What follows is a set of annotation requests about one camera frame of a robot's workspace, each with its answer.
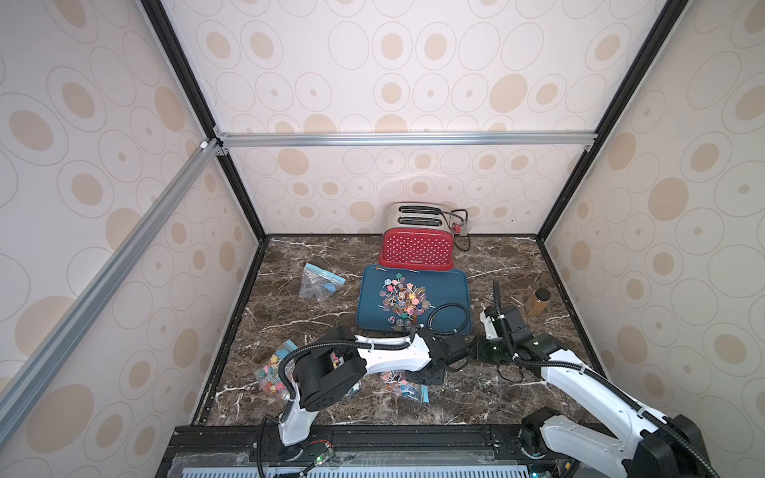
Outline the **teal rectangular tray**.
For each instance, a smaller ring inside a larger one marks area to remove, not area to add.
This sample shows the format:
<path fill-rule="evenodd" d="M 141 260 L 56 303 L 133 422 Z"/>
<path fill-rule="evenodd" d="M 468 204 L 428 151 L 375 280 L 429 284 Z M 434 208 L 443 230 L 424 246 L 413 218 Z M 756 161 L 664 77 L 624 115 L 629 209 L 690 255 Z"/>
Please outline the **teal rectangular tray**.
<path fill-rule="evenodd" d="M 408 281 L 424 286 L 428 299 L 434 305 L 434 308 L 420 320 L 418 326 L 427 326 L 436 332 L 446 334 L 458 332 L 467 336 L 472 332 L 468 284 L 463 272 L 459 270 L 412 271 L 383 266 L 370 266 L 364 271 L 356 318 L 359 328 L 376 332 L 411 331 L 393 330 L 386 321 L 388 314 L 380 309 L 379 293 L 384 280 L 394 277 L 396 273 L 402 273 Z"/>

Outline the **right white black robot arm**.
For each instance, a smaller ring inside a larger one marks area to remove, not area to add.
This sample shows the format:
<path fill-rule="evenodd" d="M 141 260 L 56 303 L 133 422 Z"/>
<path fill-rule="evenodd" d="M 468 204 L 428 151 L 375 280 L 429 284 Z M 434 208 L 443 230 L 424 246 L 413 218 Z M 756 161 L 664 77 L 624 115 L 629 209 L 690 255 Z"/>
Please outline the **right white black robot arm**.
<path fill-rule="evenodd" d="M 542 407 L 524 417 L 522 452 L 530 459 L 566 455 L 609 477 L 715 477 L 700 429 L 633 398 L 549 334 L 532 334 L 519 311 L 493 305 L 480 315 L 476 356 L 517 366 L 578 402 L 605 426 L 599 432 Z"/>

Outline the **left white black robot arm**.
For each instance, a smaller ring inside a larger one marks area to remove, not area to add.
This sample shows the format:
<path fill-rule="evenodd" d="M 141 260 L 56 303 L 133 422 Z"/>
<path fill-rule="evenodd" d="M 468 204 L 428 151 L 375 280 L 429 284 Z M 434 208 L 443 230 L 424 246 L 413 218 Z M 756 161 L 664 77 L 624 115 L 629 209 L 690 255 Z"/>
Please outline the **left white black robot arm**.
<path fill-rule="evenodd" d="M 440 386 L 468 356 L 459 332 L 417 328 L 398 338 L 373 339 L 336 328 L 279 362 L 278 376 L 288 400 L 278 418 L 283 446 L 303 443 L 319 411 L 339 402 L 365 376 L 397 374 L 420 386 Z"/>

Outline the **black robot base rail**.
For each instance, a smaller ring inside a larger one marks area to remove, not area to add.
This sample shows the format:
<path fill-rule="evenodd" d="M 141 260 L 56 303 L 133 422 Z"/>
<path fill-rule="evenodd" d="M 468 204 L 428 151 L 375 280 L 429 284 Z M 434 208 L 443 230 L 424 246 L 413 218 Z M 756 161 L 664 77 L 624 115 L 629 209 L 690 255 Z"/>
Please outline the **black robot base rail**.
<path fill-rule="evenodd" d="M 584 464 L 550 452 L 539 459 L 521 449 L 518 424 L 489 425 L 316 425 L 309 439 L 286 447 L 276 426 L 181 426 L 161 458 L 157 476 L 179 477 L 193 465 L 233 466 L 257 472 L 278 465 L 301 469 L 333 446 L 334 455 L 310 475 L 344 467 L 522 465 L 531 472 L 572 477 Z"/>

